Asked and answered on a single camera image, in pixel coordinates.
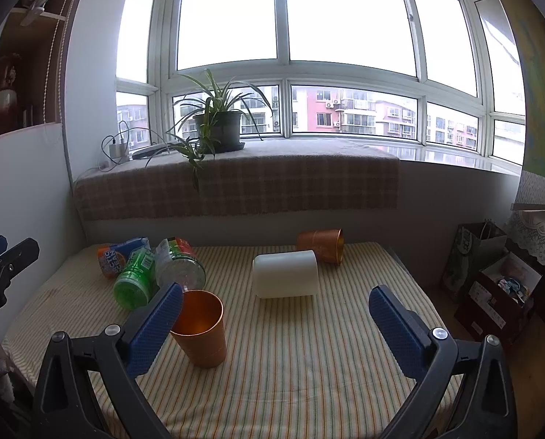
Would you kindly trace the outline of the brown plaid sill cloth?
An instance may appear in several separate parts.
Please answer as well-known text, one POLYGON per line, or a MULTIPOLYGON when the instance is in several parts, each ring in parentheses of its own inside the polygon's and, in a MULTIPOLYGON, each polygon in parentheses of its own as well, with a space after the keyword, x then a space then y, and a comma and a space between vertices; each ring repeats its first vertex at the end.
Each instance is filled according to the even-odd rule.
POLYGON ((74 184, 85 221, 240 216, 309 210, 394 209, 400 161, 359 141, 253 142, 193 169, 163 155, 74 184))

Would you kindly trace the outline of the green plastic bottle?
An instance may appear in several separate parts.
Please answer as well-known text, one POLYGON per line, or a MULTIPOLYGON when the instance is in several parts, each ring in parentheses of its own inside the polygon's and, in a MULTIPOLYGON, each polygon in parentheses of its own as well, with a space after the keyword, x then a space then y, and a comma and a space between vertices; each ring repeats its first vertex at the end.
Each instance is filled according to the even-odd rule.
POLYGON ((133 311, 148 305, 156 289, 154 266, 154 252, 150 248, 139 248, 130 254, 113 288, 120 307, 133 311))

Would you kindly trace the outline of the green white paper bag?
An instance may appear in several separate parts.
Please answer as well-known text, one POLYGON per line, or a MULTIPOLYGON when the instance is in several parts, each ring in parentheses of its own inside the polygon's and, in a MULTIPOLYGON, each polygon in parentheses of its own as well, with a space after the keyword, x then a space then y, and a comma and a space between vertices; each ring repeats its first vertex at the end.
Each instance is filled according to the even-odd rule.
POLYGON ((461 224, 441 278, 449 295, 457 298, 472 273, 498 260, 506 240, 507 234, 491 220, 461 224))

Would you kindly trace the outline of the potted spider plant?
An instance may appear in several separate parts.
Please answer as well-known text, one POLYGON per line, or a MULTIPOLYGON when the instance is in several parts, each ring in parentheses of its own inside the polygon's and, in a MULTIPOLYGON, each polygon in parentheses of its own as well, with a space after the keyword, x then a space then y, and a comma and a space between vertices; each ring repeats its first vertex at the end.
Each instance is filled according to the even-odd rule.
POLYGON ((262 90, 251 82, 229 79, 216 81, 212 70, 206 68, 200 77, 183 74, 200 89, 200 95, 185 95, 179 105, 188 106, 189 112, 181 116, 166 131, 170 141, 162 143, 158 152, 175 152, 191 165, 192 186, 200 189, 199 170, 202 162, 210 155, 240 151, 242 120, 247 119, 257 128, 253 103, 272 112, 273 105, 262 90))

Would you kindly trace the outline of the orange paper cup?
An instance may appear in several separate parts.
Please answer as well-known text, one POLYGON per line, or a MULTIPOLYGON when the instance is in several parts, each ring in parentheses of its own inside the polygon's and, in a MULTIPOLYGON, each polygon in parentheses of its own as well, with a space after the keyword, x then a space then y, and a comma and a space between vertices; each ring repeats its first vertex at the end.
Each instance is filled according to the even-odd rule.
POLYGON ((210 291, 189 290, 183 295, 170 334, 194 366, 212 369, 225 361, 224 313, 222 300, 210 291))
POLYGON ((296 239, 296 250, 313 251, 318 262, 341 264, 345 240, 341 229, 302 232, 296 239))

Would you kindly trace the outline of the white lace cloth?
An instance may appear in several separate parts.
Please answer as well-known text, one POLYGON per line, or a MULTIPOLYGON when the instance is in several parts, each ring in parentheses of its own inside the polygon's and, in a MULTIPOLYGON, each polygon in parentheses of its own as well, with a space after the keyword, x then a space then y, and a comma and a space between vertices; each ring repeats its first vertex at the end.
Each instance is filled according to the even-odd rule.
POLYGON ((508 237, 545 267, 545 211, 514 211, 506 225, 508 237))

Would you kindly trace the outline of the blue orange soda can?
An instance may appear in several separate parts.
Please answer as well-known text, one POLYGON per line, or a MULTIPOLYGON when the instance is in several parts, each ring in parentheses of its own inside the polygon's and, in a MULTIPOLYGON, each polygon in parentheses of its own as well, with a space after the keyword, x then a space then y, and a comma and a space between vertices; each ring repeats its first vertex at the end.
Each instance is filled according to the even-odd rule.
POLYGON ((126 242, 105 245, 97 249, 97 259, 105 278, 116 278, 126 267, 134 251, 141 248, 150 248, 150 241, 146 237, 138 237, 126 242))

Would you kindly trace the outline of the dark red cardboard box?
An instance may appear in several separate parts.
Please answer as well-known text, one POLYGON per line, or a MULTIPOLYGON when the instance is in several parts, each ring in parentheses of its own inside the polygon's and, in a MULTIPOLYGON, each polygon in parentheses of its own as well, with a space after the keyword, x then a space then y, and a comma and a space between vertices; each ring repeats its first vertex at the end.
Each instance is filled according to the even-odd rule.
POLYGON ((528 322, 542 278, 535 267, 507 252, 468 278, 455 318, 476 340, 494 335, 512 341, 528 322))

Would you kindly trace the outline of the white plastic cup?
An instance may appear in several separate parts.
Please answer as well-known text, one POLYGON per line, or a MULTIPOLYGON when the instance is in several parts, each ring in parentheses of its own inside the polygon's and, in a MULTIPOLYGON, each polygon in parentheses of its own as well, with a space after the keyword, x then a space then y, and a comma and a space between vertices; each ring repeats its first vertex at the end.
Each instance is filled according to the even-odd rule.
POLYGON ((258 255, 251 269, 253 293, 260 299, 317 295, 317 259, 312 250, 258 255))

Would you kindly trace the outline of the striped table cloth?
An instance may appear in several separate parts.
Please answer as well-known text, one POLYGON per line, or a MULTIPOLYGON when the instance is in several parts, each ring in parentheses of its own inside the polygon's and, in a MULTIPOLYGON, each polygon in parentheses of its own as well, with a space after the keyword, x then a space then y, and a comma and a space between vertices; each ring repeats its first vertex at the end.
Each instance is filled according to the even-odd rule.
MULTIPOLYGON (((314 296, 259 299, 259 254, 290 247, 198 247, 206 289, 224 305, 226 360, 191 364, 167 339, 136 379, 173 438, 378 438, 415 381, 403 375, 368 312, 385 284, 432 328, 446 328, 426 293, 380 244, 346 245, 340 266, 318 267, 314 296)), ((68 259, 27 302, 3 346, 34 386, 51 335, 96 336, 123 324, 94 247, 68 259)))

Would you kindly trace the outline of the clear labelled plastic bottle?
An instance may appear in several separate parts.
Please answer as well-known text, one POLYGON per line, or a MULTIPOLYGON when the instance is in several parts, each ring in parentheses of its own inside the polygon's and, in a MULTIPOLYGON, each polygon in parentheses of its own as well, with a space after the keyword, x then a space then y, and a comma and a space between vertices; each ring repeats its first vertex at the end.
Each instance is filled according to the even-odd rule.
POLYGON ((155 248, 154 260, 158 286, 174 281, 184 290, 205 288, 205 269, 186 240, 163 239, 155 248))

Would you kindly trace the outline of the white charger on sill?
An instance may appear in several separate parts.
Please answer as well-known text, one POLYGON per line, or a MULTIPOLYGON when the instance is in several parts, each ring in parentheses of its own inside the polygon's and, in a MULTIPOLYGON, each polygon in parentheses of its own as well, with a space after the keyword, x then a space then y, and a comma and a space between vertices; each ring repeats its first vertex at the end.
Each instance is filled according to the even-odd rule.
POLYGON ((129 124, 125 120, 120 120, 118 129, 119 132, 116 135, 108 135, 101 142, 103 160, 100 169, 102 172, 109 172, 129 160, 129 124))

